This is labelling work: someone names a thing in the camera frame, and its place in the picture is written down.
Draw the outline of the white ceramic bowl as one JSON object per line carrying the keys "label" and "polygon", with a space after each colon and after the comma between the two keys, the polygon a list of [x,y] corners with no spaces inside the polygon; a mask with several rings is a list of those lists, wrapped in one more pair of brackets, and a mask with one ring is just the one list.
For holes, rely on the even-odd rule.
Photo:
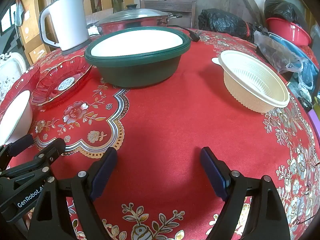
{"label": "white ceramic bowl", "polygon": [[28,133],[33,119],[29,98],[29,90],[21,92],[5,111],[0,126],[1,145],[15,142]]}

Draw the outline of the small red glass plate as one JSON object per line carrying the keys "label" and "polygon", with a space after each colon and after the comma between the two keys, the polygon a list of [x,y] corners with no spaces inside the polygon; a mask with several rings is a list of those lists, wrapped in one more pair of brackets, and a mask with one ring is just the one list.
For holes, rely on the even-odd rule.
{"label": "small red glass plate", "polygon": [[39,80],[31,104],[43,107],[61,101],[85,81],[91,68],[83,56],[61,62]]}

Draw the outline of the green plastic bowl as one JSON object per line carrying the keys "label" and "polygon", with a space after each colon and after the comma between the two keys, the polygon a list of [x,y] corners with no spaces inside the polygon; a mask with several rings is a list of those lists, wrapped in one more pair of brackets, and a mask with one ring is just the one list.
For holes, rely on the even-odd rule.
{"label": "green plastic bowl", "polygon": [[176,29],[135,27],[93,41],[85,50],[85,60],[98,68],[107,83],[138,88],[171,77],[190,45],[190,38]]}

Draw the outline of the large red wedding plate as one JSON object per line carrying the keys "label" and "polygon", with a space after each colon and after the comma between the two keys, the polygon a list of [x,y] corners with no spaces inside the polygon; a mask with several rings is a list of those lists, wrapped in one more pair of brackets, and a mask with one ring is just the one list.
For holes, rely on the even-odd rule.
{"label": "large red wedding plate", "polygon": [[25,90],[29,90],[31,93],[36,88],[37,83],[40,80],[40,65],[34,64],[25,72],[9,89],[1,102],[1,115],[5,113],[7,107],[12,103],[14,98]]}

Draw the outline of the white ornate chair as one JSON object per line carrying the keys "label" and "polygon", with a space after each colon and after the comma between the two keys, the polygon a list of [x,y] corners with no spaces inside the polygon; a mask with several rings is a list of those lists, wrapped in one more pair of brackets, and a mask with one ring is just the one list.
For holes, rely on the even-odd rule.
{"label": "white ornate chair", "polygon": [[9,52],[6,54],[1,54],[1,65],[0,65],[0,80],[1,80],[1,98],[2,102],[13,86],[15,81],[17,81],[22,74],[27,70],[27,65],[23,56],[17,52]]}

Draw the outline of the clear plastic bag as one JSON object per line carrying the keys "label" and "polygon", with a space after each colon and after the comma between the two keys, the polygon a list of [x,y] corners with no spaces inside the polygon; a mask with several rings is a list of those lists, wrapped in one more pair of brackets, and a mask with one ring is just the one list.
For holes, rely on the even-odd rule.
{"label": "clear plastic bag", "polygon": [[277,72],[280,74],[285,72],[302,74],[303,58],[296,55],[281,43],[257,30],[254,32],[253,36],[254,43]]}

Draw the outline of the white electric kettle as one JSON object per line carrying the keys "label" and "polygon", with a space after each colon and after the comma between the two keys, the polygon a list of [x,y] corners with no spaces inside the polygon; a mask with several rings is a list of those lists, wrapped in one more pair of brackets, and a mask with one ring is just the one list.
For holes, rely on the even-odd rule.
{"label": "white electric kettle", "polygon": [[[56,42],[47,37],[47,16],[52,20]],[[42,42],[50,47],[60,48],[62,55],[68,55],[90,44],[84,0],[55,0],[41,11],[39,31]]]}

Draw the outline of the black plastic bag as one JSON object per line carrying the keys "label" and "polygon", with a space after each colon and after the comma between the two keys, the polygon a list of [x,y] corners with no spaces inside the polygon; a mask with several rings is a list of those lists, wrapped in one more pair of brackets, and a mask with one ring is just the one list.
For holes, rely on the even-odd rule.
{"label": "black plastic bag", "polygon": [[220,9],[203,9],[198,16],[200,30],[225,33],[243,40],[253,42],[254,32],[261,31],[260,24],[252,24],[242,18]]}

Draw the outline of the red plastic basin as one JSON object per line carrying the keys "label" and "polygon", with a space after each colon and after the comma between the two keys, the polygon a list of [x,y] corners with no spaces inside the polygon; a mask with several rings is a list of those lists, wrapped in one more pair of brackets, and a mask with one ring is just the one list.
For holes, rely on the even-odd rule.
{"label": "red plastic basin", "polygon": [[271,17],[266,20],[268,30],[296,46],[308,46],[312,40],[310,35],[300,26],[282,18]]}

